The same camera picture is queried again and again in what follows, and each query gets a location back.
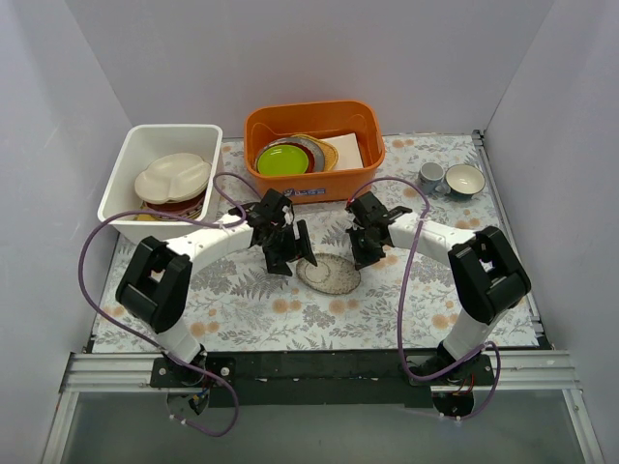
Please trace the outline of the yellow bamboo mat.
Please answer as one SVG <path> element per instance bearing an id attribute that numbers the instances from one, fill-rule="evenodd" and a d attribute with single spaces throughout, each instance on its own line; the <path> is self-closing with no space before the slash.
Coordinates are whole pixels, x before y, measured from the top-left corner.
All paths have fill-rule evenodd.
<path id="1" fill-rule="evenodd" d="M 137 221 L 175 221 L 175 217 L 195 219 L 200 214 L 199 208 L 177 210 L 177 211 L 158 211 L 153 214 L 148 214 L 145 206 L 141 208 L 142 213 L 136 215 L 133 219 Z"/>

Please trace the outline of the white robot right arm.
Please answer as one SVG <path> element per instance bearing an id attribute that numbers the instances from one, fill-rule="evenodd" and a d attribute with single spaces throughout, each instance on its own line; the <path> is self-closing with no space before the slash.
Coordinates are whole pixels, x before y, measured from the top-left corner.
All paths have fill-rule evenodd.
<path id="1" fill-rule="evenodd" d="M 384 247 L 407 249 L 397 309 L 396 337 L 402 370 L 416 383 L 443 379 L 459 384 L 473 371 L 472 359 L 496 344 L 488 336 L 503 317 L 531 291 L 531 281 L 504 233 L 458 229 L 415 215 L 398 206 L 387 209 L 371 192 L 351 199 L 346 211 L 354 226 L 347 230 L 357 269 L 385 257 Z M 410 368 L 403 349 L 403 315 L 414 256 L 421 253 L 451 269 L 461 312 L 436 354 Z"/>

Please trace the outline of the pink polka dot plate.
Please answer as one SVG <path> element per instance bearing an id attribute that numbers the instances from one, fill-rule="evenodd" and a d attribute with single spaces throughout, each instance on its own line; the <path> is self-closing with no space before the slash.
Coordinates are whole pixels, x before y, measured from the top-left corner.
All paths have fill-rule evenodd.
<path id="1" fill-rule="evenodd" d="M 187 200 L 184 202 L 168 202 L 163 204 L 151 204 L 143 202 L 141 205 L 142 211 L 149 211 L 149 216 L 153 220 L 170 221 L 171 217 L 168 215 L 174 215 L 182 218 L 197 218 L 203 207 L 203 200 L 198 198 L 196 200 Z"/>

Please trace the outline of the cream divided plate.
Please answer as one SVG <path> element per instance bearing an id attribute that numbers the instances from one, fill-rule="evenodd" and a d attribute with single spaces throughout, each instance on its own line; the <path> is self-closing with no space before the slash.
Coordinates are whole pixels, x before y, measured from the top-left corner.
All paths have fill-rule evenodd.
<path id="1" fill-rule="evenodd" d="M 134 191 L 144 202 L 183 202 L 206 189 L 212 164 L 201 156 L 176 153 L 153 161 L 134 180 Z"/>

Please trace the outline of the red round plate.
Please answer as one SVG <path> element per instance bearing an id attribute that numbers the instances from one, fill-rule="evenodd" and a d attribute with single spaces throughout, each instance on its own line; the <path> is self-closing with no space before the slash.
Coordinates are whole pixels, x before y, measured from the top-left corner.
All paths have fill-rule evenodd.
<path id="1" fill-rule="evenodd" d="M 149 202 L 143 202 L 142 207 L 145 206 L 147 210 L 158 210 L 158 211 L 177 211 L 177 210 L 185 210 L 192 208 L 199 208 L 200 211 L 202 209 L 202 205 L 204 202 L 204 196 L 197 195 L 194 198 L 180 201 L 180 202 L 166 202 L 162 204 L 154 204 Z"/>

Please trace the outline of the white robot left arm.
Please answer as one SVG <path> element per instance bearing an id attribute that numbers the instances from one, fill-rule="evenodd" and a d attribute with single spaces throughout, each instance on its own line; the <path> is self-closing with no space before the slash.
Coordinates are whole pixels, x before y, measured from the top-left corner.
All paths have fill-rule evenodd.
<path id="1" fill-rule="evenodd" d="M 301 258 L 317 264 L 307 224 L 295 221 L 292 201 L 269 189 L 258 202 L 235 207 L 214 228 L 136 247 L 116 290 L 116 300 L 155 334 L 172 374 L 187 387 L 205 377 L 206 354 L 184 322 L 192 276 L 228 254 L 262 248 L 267 272 L 291 276 L 288 264 Z"/>

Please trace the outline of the speckled oval dish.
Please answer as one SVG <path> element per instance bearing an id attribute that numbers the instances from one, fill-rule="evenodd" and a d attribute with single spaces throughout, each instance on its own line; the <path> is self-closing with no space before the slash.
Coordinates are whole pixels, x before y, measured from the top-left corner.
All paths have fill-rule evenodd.
<path id="1" fill-rule="evenodd" d="M 296 276 L 309 288 L 327 295 L 345 295 L 361 283 L 354 264 L 333 253 L 317 253 L 315 264 L 303 258 L 297 262 Z"/>

